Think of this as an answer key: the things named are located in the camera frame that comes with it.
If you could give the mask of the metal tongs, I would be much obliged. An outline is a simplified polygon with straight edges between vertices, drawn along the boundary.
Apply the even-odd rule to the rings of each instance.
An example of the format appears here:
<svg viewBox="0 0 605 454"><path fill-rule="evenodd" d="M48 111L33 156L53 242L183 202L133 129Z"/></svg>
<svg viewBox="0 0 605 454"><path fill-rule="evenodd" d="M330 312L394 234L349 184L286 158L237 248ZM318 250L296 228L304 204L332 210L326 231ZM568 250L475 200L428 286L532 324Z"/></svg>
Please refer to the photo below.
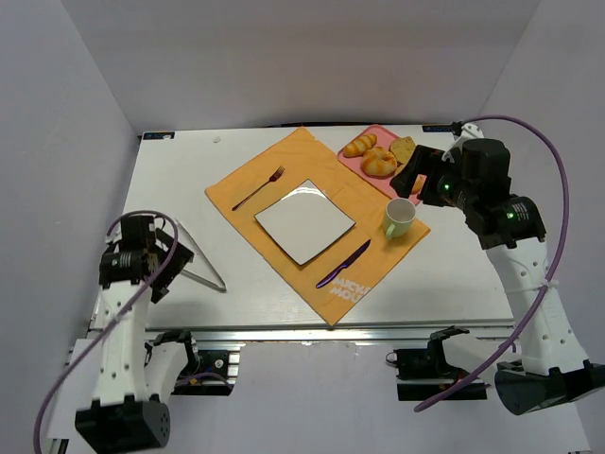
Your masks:
<svg viewBox="0 0 605 454"><path fill-rule="evenodd" d="M175 223L178 227L180 243L193 253L193 258L189 260L181 271L181 275L218 293L226 293L227 285L225 281L203 252L198 242L178 219L175 220Z"/></svg>

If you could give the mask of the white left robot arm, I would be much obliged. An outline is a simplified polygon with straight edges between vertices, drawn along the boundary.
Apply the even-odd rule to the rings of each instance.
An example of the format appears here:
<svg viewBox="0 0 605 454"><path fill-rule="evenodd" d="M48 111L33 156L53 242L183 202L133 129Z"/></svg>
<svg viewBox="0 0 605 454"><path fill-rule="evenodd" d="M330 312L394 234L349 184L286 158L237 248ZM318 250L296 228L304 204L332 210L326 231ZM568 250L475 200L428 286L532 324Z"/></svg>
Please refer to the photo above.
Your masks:
<svg viewBox="0 0 605 454"><path fill-rule="evenodd" d="M91 403L75 428L96 453L161 448L170 436L167 406L176 382L199 367L187 330L145 339L148 308L192 262L193 252L157 226L158 212L131 212L116 221L99 264L105 317L101 362Z"/></svg>

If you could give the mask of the sugared orange donut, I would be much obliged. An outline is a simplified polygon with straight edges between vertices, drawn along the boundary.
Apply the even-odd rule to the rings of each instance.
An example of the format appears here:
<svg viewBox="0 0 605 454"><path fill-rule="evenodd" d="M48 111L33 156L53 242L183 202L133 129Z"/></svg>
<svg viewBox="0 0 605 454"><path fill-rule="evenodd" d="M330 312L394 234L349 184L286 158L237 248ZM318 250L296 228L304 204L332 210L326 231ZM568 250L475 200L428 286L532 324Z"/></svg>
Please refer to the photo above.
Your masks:
<svg viewBox="0 0 605 454"><path fill-rule="evenodd" d="M404 170L404 168L405 168L405 165L399 165L394 172L394 176L399 175ZM421 189L424 185L424 181L425 181L424 175L417 176L415 184L413 185L413 187L411 189L412 195L418 194L421 191Z"/></svg>

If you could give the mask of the sliced brown bread piece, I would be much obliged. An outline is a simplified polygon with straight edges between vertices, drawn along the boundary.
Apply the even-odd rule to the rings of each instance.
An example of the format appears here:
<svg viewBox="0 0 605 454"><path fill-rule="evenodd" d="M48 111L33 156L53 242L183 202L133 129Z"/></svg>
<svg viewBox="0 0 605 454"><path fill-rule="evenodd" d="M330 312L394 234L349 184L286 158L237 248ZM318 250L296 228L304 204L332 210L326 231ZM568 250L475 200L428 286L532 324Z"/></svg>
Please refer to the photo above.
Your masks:
<svg viewBox="0 0 605 454"><path fill-rule="evenodd" d="M415 148L416 145L410 136L398 137L389 145L389 151L394 155L397 162L404 166L409 162Z"/></svg>

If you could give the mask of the pink tray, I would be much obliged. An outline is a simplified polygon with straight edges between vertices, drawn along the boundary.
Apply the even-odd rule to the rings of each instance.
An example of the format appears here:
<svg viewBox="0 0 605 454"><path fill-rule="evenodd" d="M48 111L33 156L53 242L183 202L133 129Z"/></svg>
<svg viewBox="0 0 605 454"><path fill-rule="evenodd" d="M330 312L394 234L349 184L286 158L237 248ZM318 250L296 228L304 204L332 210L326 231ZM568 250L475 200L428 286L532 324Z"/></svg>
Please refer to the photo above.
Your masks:
<svg viewBox="0 0 605 454"><path fill-rule="evenodd" d="M416 144L411 136L397 136L383 126L363 130L337 154L353 173L391 199L398 198L390 185L409 163Z"/></svg>

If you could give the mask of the purple knife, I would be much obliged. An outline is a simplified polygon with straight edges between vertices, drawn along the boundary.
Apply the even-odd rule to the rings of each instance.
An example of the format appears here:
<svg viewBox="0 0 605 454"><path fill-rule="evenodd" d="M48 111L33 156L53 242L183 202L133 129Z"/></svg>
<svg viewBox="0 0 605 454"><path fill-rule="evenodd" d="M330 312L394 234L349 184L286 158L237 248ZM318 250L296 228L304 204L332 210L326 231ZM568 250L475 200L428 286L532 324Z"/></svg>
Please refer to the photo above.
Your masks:
<svg viewBox="0 0 605 454"><path fill-rule="evenodd" d="M354 251L351 255L349 255L343 262L341 262L338 266L336 266L332 271L330 271L326 276L324 276L317 284L316 288L323 288L331 283L337 276L345 269L349 268L356 259L361 256L371 244L371 240L368 239L364 242L356 251Z"/></svg>

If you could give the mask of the blue table label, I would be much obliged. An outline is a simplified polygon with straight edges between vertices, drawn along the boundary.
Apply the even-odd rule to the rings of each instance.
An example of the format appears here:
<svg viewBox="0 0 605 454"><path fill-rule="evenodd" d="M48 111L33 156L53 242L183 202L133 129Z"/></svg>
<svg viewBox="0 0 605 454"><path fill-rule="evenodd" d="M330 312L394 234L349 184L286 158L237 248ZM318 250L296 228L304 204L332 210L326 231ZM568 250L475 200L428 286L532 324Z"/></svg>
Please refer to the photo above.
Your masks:
<svg viewBox="0 0 605 454"><path fill-rule="evenodd" d="M436 124L436 125L422 125L422 130L424 133L451 133L453 128L451 125L446 124Z"/></svg>
<svg viewBox="0 0 605 454"><path fill-rule="evenodd" d="M175 137L175 132L173 132L173 131L148 131L143 134L142 139L145 141L148 141L148 140L172 140L174 137Z"/></svg>

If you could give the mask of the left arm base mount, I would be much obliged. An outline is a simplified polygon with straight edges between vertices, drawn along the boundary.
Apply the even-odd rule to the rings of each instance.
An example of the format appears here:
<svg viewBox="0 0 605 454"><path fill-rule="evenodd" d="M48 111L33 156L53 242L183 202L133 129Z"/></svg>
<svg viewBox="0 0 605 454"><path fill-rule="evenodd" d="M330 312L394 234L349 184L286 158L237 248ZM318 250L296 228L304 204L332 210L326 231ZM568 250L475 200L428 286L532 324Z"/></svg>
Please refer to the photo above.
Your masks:
<svg viewBox="0 0 605 454"><path fill-rule="evenodd" d="M187 363L177 378L173 395L212 395L229 396L232 392L236 372L235 352L226 348L198 346L189 330L173 329L146 340L145 367L167 342L180 342L185 345Z"/></svg>

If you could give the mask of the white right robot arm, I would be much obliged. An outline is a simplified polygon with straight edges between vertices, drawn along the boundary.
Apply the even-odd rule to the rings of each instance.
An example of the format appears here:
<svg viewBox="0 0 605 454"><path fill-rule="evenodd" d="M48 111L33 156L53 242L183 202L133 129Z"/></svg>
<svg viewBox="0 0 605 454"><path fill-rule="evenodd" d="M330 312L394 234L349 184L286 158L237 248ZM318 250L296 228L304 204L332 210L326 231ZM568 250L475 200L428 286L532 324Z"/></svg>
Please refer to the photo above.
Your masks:
<svg viewBox="0 0 605 454"><path fill-rule="evenodd" d="M515 329L497 348L466 328L433 333L424 358L402 362L401 377L426 372L465 376L415 408L427 410L482 380L514 415L575 402L604 387L604 367L593 363L566 317L553 280L562 256L568 221L553 258L547 256L545 226L536 204L511 192L510 152L474 124L456 123L448 150L417 146L391 187L410 195L419 176L418 195L426 205L453 207L477 236L506 294Z"/></svg>

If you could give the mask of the right blue table label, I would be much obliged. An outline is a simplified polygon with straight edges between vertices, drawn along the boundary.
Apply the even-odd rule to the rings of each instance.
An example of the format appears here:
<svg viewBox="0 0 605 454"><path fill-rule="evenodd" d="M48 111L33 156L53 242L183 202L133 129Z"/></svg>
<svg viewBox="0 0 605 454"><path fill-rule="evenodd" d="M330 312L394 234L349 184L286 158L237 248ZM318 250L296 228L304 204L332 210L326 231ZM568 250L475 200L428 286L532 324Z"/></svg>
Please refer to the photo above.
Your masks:
<svg viewBox="0 0 605 454"><path fill-rule="evenodd" d="M436 124L436 125L422 125L422 130L424 133L451 133L453 128L451 125L446 124Z"/></svg>

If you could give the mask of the long striped bread roll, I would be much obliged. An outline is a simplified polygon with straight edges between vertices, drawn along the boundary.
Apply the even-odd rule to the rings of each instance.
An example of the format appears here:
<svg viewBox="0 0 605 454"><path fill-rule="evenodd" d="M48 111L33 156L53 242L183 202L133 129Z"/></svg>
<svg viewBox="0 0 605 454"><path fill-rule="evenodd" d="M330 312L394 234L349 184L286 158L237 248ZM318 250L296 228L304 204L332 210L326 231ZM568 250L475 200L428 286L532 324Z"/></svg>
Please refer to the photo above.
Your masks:
<svg viewBox="0 0 605 454"><path fill-rule="evenodd" d="M373 148L377 142L377 136L373 133L366 133L356 137L349 142L343 149L342 154L346 158L361 156L365 151Z"/></svg>

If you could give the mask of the white square plate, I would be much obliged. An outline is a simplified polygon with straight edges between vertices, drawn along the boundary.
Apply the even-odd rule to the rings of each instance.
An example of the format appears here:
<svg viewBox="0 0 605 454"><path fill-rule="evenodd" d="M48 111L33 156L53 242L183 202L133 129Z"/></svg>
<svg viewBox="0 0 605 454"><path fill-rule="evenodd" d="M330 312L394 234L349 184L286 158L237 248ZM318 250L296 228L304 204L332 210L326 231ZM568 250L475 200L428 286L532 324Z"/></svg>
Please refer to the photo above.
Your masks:
<svg viewBox="0 0 605 454"><path fill-rule="evenodd" d="M309 179L256 213L254 219L298 266L313 260L355 226Z"/></svg>

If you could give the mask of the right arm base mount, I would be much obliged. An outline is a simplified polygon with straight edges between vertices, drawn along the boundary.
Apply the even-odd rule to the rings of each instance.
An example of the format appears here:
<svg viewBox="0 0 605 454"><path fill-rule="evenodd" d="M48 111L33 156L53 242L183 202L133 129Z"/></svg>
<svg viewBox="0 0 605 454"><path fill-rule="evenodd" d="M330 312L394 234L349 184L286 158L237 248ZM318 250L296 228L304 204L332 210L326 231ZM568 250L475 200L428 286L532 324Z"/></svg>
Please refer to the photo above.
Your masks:
<svg viewBox="0 0 605 454"><path fill-rule="evenodd" d="M429 397L448 390L468 375L468 371L447 362L443 351L443 342L453 337L462 336L460 341L478 341L471 332L463 327L449 326L432 333L427 345L423 348L401 348L389 352L385 356L387 365L396 370L397 396L403 402L422 402ZM476 365L488 357L492 349L485 342L478 342L480 347L488 347L487 353L479 353L478 359L464 359L462 365L470 365L472 371ZM487 390L494 381L496 364L492 364L472 384L445 400L477 401L487 399Z"/></svg>

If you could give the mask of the light green mug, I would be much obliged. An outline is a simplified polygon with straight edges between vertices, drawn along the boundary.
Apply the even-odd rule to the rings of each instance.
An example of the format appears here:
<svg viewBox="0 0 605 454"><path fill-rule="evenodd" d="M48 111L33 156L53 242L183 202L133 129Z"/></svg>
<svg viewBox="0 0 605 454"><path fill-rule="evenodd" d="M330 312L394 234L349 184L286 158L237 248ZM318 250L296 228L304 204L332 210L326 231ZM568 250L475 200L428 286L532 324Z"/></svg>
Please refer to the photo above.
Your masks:
<svg viewBox="0 0 605 454"><path fill-rule="evenodd" d="M416 208L409 199L392 199L388 202L383 220L387 240L405 235L416 218Z"/></svg>

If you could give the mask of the round knotted bread bun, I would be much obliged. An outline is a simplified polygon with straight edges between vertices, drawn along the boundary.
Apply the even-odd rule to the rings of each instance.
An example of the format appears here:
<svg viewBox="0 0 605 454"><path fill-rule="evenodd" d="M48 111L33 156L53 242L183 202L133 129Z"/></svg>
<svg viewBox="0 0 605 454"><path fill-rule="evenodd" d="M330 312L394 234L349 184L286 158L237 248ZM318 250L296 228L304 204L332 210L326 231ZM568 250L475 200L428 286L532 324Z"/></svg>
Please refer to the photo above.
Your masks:
<svg viewBox="0 0 605 454"><path fill-rule="evenodd" d="M363 153L360 167L366 175L386 177L396 170L397 160L389 150L374 147Z"/></svg>

